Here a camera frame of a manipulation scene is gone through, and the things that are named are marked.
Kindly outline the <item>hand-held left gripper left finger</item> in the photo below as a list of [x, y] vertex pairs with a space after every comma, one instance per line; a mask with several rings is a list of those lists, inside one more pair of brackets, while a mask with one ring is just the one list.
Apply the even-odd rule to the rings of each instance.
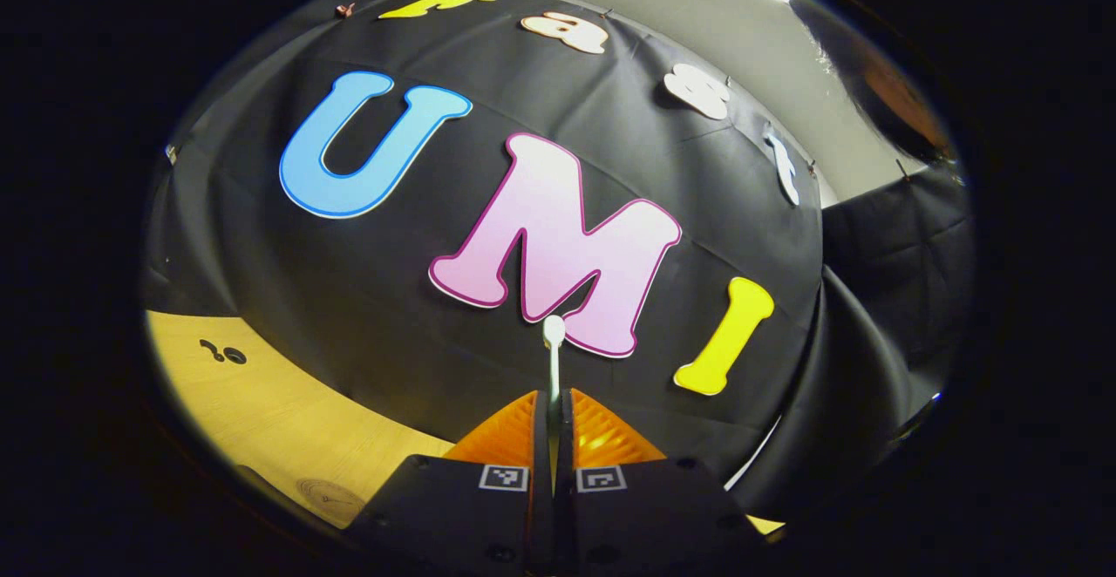
[[547, 400], [528, 393], [441, 455], [412, 454], [352, 521], [376, 576], [546, 576], [554, 568]]

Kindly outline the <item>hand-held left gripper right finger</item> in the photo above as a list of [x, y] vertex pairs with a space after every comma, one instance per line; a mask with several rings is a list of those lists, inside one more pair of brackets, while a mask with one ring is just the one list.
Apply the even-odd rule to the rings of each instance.
[[558, 430], [561, 576], [742, 576], [764, 533], [708, 467], [569, 388]]

